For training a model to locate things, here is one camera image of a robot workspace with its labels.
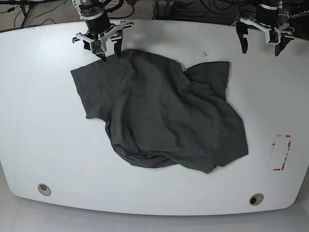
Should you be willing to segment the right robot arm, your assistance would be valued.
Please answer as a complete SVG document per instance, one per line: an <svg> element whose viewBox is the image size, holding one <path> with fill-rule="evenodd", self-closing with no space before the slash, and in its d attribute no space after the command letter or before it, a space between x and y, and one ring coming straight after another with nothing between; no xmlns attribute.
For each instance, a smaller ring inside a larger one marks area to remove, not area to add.
<svg viewBox="0 0 309 232"><path fill-rule="evenodd" d="M85 50L106 61L107 41L112 41L114 53L120 58L123 30L133 27L134 23L123 21L122 18L119 24L111 23L108 13L121 8L124 1L120 0L114 7L108 9L106 6L110 3L109 0L73 0L72 3L79 17L87 25L87 32L77 33L72 42L83 41Z"/></svg>

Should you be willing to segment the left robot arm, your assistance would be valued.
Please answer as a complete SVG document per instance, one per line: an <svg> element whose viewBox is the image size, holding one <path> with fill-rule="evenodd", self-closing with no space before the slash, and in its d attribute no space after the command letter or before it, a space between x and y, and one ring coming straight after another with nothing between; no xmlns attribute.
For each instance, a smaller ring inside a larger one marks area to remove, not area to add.
<svg viewBox="0 0 309 232"><path fill-rule="evenodd" d="M244 54L248 50L245 35L249 33L249 26L264 33L265 43L275 45L275 56L278 56L295 39L295 29L290 22L309 15L307 0L254 0L252 5L256 7L252 16L239 14L234 22Z"/></svg>

